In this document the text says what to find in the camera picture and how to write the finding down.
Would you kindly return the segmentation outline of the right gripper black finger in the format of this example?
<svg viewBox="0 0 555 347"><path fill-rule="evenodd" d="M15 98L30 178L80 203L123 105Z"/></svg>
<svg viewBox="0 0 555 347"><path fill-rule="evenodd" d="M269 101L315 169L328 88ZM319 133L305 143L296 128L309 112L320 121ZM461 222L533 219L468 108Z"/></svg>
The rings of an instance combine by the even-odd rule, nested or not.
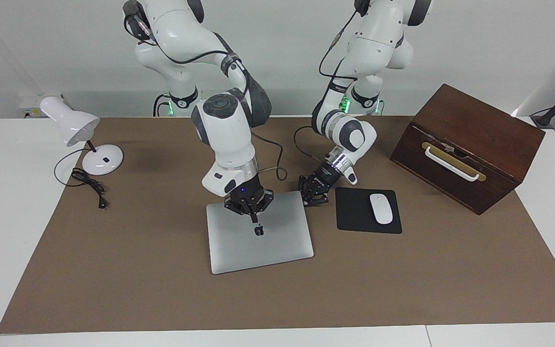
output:
<svg viewBox="0 0 555 347"><path fill-rule="evenodd" d="M264 190L253 196L253 223L258 223L259 213L264 212L273 202L275 195L272 190Z"/></svg>
<svg viewBox="0 0 555 347"><path fill-rule="evenodd" d="M224 199L224 207L239 215L248 215L253 223L258 223L258 200L255 197L236 198L233 195Z"/></svg>

